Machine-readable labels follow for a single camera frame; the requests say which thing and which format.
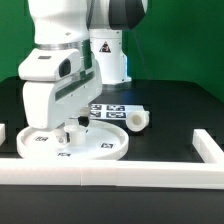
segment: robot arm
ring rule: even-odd
[[[148,0],[87,0],[87,6],[88,28],[129,30],[145,16]]]
[[[49,131],[102,91],[99,65],[90,50],[88,18],[91,29],[133,28],[144,16],[147,1],[28,1],[36,48],[20,65],[19,75],[28,80],[23,97],[29,125]]]

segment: black tabletop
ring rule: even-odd
[[[27,126],[23,82],[0,83],[0,123],[7,140],[1,158],[19,158],[16,135]],[[151,123],[130,137],[122,160],[202,160],[192,147],[193,130],[206,129],[222,147],[224,104],[190,82],[134,81],[130,88],[104,90],[93,103],[143,105]],[[219,190],[81,186],[0,186],[1,223],[223,223],[224,192]]]

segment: green wall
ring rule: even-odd
[[[18,74],[33,47],[33,25],[26,0],[0,1],[0,10],[1,81]],[[224,101],[223,0],[152,0],[124,39],[133,78],[196,82]]]
[[[224,101],[224,1],[152,0],[147,17],[126,34],[129,74],[196,82]]]
[[[0,81],[18,75],[33,46],[33,25],[24,0],[0,0]]]

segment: white circular platform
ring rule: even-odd
[[[118,160],[128,150],[128,135],[121,128],[102,121],[91,120],[82,145],[60,145],[54,132],[31,127],[17,136],[17,150],[21,157],[31,159],[109,159]]]

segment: white pipe fitting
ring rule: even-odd
[[[149,124],[149,111],[133,111],[127,115],[126,125],[134,132],[143,130]]]
[[[65,132],[69,134],[71,146],[82,145],[86,142],[86,128],[82,125],[66,125]]]

